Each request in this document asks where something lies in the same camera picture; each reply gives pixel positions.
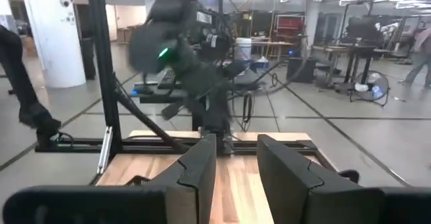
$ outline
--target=concrete floor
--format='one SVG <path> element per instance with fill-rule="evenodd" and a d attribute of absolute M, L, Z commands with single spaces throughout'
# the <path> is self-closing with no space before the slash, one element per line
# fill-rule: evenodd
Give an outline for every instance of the concrete floor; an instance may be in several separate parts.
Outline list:
<path fill-rule="evenodd" d="M 133 77 L 127 68 L 124 49 L 113 45 L 114 68 L 125 88 L 131 90 L 140 76 Z M 26 59 L 26 65 L 40 101 L 63 122 L 62 131 L 74 137 L 102 137 L 105 126 L 97 81 L 70 89 L 45 89 L 37 59 Z M 306 132 L 338 170 L 358 170 L 363 186 L 431 186 L 431 90 L 422 88 L 424 73 L 415 84 L 406 87 L 396 82 L 411 66 L 379 61 L 372 64 L 372 69 L 386 74 L 391 83 L 391 97 L 385 108 L 366 102 L 349 103 L 347 96 L 293 83 L 289 90 L 270 95 L 269 99 L 256 99 L 249 130 Z M 280 79 L 285 70 L 277 70 Z M 7 95 L 9 88 L 9 82 L 0 79 L 0 204 L 26 186 L 87 184 L 96 172 L 98 155 L 34 153 L 34 131 L 18 122 L 19 105 L 14 96 Z M 164 122 L 160 117 L 163 106 L 139 107 L 166 130 L 191 129 L 188 112 Z M 235 108 L 237 114 L 242 112 L 242 100 L 237 99 Z M 123 136 L 145 129 L 124 108 L 119 107 L 119 111 Z M 235 122 L 232 127 L 240 130 Z"/>

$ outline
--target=electric fan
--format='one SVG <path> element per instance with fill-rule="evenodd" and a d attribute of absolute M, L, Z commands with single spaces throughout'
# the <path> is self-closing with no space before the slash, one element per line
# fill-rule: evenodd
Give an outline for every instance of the electric fan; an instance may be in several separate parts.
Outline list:
<path fill-rule="evenodd" d="M 355 78 L 356 84 L 360 84 L 361 78 L 363 73 L 359 74 Z M 369 70 L 367 72 L 367 76 L 365 78 L 365 84 L 362 84 L 361 86 L 364 86 L 364 90 L 355 90 L 350 92 L 350 101 L 352 102 L 352 95 L 355 94 L 358 99 L 357 100 L 364 100 L 367 102 L 373 102 L 375 104 L 378 104 L 380 106 L 385 106 L 388 102 L 389 98 L 389 90 L 391 89 L 389 87 L 389 80 L 384 76 L 383 74 Z M 385 102 L 383 104 L 378 103 L 377 101 L 385 98 Z"/>

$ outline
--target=white column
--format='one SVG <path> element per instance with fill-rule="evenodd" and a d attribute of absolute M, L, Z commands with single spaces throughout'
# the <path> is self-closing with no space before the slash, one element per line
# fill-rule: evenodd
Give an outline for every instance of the white column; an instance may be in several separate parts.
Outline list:
<path fill-rule="evenodd" d="M 314 43 L 314 36 L 316 35 L 317 20 L 319 18 L 319 5 L 320 3 L 313 0 L 306 0 L 306 35 L 307 37 L 307 50 L 311 49 Z"/>
<path fill-rule="evenodd" d="M 86 82 L 71 0 L 24 0 L 45 86 L 66 88 Z"/>
<path fill-rule="evenodd" d="M 0 24 L 12 32 L 17 32 L 9 0 L 0 0 Z"/>

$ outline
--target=black metal frame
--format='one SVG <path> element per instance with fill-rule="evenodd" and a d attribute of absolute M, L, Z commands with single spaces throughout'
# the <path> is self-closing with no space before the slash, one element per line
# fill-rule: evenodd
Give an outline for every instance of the black metal frame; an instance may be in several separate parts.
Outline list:
<path fill-rule="evenodd" d="M 106 19 L 105 0 L 88 0 L 91 15 L 93 15 L 94 41 L 96 45 L 97 66 L 102 93 L 102 103 L 106 126 L 112 127 L 112 142 L 109 158 L 112 160 L 119 153 L 134 154 L 181 154 L 179 150 L 167 145 L 165 141 L 157 138 L 123 139 L 120 130 L 120 119 L 117 102 L 122 103 L 119 93 L 115 90 L 117 80 L 112 67 L 112 55 Z M 179 143 L 193 146 L 199 139 L 176 139 Z M 62 139 L 50 143 L 38 143 L 37 152 L 45 153 L 100 153 L 103 139 Z M 297 150 L 305 156 L 315 157 L 321 165 L 329 169 L 333 166 L 322 156 L 317 147 L 311 141 L 282 141 L 283 144 Z M 234 141 L 233 151 L 237 155 L 255 155 L 256 141 Z M 97 182 L 96 175 L 91 184 Z"/>

